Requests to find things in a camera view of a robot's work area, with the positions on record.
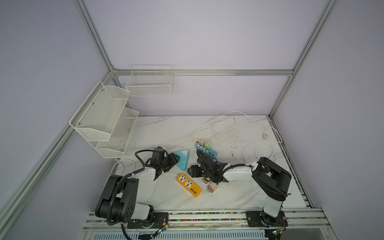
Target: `black robotic arm joint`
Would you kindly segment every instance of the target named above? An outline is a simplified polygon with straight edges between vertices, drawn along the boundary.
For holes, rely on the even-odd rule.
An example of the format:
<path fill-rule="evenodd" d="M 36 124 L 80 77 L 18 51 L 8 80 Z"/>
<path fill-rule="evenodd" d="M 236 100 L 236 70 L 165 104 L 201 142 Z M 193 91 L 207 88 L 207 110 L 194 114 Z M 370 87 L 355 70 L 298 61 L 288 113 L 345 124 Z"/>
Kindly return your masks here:
<path fill-rule="evenodd" d="M 162 172 L 168 172 L 180 160 L 180 157 L 174 153 L 167 154 L 167 157 L 164 156 L 165 153 L 166 151 L 162 147 L 155 148 L 149 159 L 150 163 L 147 164 L 148 167 L 156 170 L 155 180 Z"/>
<path fill-rule="evenodd" d="M 252 178 L 268 196 L 277 201 L 285 201 L 292 175 L 266 157 L 261 157 L 257 164 L 252 171 Z"/>
<path fill-rule="evenodd" d="M 101 194 L 99 202 L 96 206 L 95 215 L 100 218 L 107 218 L 108 205 L 111 198 L 111 192 L 120 181 L 122 176 L 112 175 L 109 177 L 107 184 Z M 136 178 L 129 178 L 125 180 L 122 190 L 123 195 L 121 198 L 116 197 L 113 202 L 111 218 L 118 222 L 128 222 L 131 219 L 133 211 L 135 210 L 137 189 L 139 180 Z"/>

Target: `white mesh shelf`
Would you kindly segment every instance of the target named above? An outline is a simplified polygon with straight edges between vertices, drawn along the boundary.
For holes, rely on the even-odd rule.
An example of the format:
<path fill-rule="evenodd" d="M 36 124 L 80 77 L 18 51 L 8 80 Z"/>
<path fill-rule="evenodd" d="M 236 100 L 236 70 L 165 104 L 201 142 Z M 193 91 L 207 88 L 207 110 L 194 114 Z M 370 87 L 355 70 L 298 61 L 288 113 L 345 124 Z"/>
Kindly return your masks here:
<path fill-rule="evenodd" d="M 123 108 L 109 141 L 98 142 L 95 149 L 103 158 L 121 158 L 127 149 L 139 112 Z"/>
<path fill-rule="evenodd" d="M 128 97 L 129 91 L 99 82 L 70 120 L 70 125 L 103 158 L 121 158 L 127 149 L 139 115 L 125 107 Z"/>
<path fill-rule="evenodd" d="M 129 91 L 116 86 L 102 86 L 74 129 L 87 141 L 109 141 L 128 101 Z"/>
<path fill-rule="evenodd" d="M 172 65 L 131 65 L 131 71 L 125 86 L 131 97 L 172 95 Z"/>

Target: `yellow power strip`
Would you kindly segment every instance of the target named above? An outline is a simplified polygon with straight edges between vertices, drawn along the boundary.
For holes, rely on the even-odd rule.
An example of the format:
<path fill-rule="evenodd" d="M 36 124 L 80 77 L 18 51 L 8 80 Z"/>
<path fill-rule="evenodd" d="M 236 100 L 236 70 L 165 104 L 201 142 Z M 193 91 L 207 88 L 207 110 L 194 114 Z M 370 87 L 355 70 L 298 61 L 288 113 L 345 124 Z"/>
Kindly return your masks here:
<path fill-rule="evenodd" d="M 198 185 L 194 184 L 188 177 L 186 177 L 184 174 L 180 173 L 179 176 L 177 176 L 177 181 L 190 192 L 194 197 L 199 196 L 201 193 L 201 189 Z"/>

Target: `robotic arm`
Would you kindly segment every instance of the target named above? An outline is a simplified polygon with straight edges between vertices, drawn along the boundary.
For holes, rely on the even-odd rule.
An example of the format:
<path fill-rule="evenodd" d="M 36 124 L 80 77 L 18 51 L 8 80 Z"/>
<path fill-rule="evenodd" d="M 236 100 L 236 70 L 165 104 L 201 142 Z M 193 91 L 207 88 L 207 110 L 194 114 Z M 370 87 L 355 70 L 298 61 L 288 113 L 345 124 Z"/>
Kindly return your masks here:
<path fill-rule="evenodd" d="M 192 177 L 205 177 L 219 184 L 233 180 L 256 182 L 267 194 L 260 216 L 260 223 L 265 227 L 274 226 L 283 201 L 289 195 L 288 188 L 291 174 L 266 157 L 251 164 L 235 164 L 225 168 L 227 163 L 213 160 L 200 149 L 197 150 L 197 163 L 188 168 Z"/>
<path fill-rule="evenodd" d="M 146 163 L 137 155 L 144 151 L 153 152 L 152 158 Z M 143 164 L 143 168 L 125 176 L 110 176 L 96 206 L 95 215 L 105 218 L 108 225 L 135 220 L 144 228 L 151 227 L 155 214 L 153 206 L 136 202 L 137 189 L 157 179 L 162 172 L 169 171 L 180 159 L 173 153 L 167 154 L 161 147 L 154 150 L 141 150 L 135 155 Z M 267 197 L 259 219 L 265 227 L 274 226 L 281 205 L 288 195 L 290 173 L 266 157 L 261 157 L 258 162 L 251 164 L 235 164 L 226 167 L 227 163 L 213 160 L 199 149 L 197 149 L 197 155 L 198 165 L 188 168 L 191 177 L 209 178 L 216 184 L 233 180 L 251 180 L 260 185 Z M 165 230 L 167 226 L 162 226 L 161 229 Z"/>

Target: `socket outlet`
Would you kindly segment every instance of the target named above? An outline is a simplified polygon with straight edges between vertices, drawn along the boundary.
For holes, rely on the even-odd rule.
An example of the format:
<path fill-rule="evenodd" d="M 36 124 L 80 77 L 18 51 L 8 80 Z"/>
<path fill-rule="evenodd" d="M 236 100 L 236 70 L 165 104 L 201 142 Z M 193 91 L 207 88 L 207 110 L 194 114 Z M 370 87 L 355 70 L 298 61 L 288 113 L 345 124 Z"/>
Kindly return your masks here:
<path fill-rule="evenodd" d="M 193 183 L 192 183 L 190 180 L 188 180 L 188 181 L 185 183 L 185 186 L 188 187 L 188 188 L 190 188 L 192 185 L 193 185 Z"/>
<path fill-rule="evenodd" d="M 179 177 L 179 181 L 180 181 L 180 182 L 184 182 L 186 179 L 187 179 L 187 178 L 186 178 L 185 176 L 183 176 L 183 175 L 181 175 L 181 176 Z"/>

